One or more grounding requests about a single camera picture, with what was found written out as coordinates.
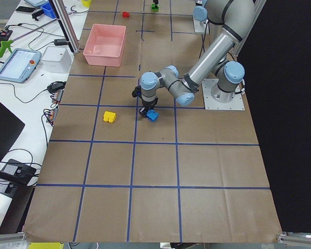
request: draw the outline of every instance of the screen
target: screen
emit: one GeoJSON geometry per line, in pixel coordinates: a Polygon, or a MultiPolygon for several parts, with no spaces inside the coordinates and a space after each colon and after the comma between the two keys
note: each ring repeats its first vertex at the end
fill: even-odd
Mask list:
{"type": "Polygon", "coordinates": [[[0,160],[21,134],[24,123],[0,102],[0,160]]]}
{"type": "Polygon", "coordinates": [[[0,72],[0,76],[19,79],[28,67],[34,52],[18,50],[0,72]]]}

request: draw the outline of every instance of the yellow block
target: yellow block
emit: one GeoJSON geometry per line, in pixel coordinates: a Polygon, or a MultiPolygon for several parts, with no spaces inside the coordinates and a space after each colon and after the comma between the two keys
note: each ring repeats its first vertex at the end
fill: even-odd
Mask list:
{"type": "Polygon", "coordinates": [[[63,243],[30,243],[29,249],[62,249],[63,243]]]}
{"type": "Polygon", "coordinates": [[[84,7],[89,8],[91,4],[91,0],[81,0],[84,7]]]}
{"type": "Polygon", "coordinates": [[[104,122],[113,123],[116,119],[116,113],[105,111],[104,113],[104,122]]]}

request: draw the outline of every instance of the power adapter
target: power adapter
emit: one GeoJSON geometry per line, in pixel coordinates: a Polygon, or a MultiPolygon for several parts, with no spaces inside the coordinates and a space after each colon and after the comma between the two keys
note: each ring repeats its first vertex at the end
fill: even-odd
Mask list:
{"type": "Polygon", "coordinates": [[[66,81],[55,81],[47,87],[47,90],[49,91],[49,93],[54,93],[60,89],[64,89],[65,86],[66,81]]]}
{"type": "Polygon", "coordinates": [[[68,42],[66,39],[55,39],[54,45],[56,45],[56,46],[68,45],[68,42]]]}

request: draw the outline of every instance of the green object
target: green object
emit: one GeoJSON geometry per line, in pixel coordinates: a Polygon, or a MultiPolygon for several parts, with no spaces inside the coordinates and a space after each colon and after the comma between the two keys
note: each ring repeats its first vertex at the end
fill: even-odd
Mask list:
{"type": "Polygon", "coordinates": [[[0,58],[2,58],[2,56],[4,56],[6,49],[8,49],[11,53],[11,47],[10,45],[13,43],[13,40],[2,40],[1,43],[1,47],[0,47],[0,58]]]}
{"type": "Polygon", "coordinates": [[[152,9],[152,11],[154,11],[154,12],[158,12],[158,11],[159,11],[159,4],[153,3],[153,4],[151,5],[151,9],[152,9]]]}

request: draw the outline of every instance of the blue block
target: blue block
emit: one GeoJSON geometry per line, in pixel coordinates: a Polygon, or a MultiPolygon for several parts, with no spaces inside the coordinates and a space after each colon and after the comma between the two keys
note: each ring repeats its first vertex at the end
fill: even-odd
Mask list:
{"type": "Polygon", "coordinates": [[[150,120],[152,123],[158,119],[158,116],[159,114],[156,113],[154,110],[149,110],[146,114],[147,119],[150,120]]]}

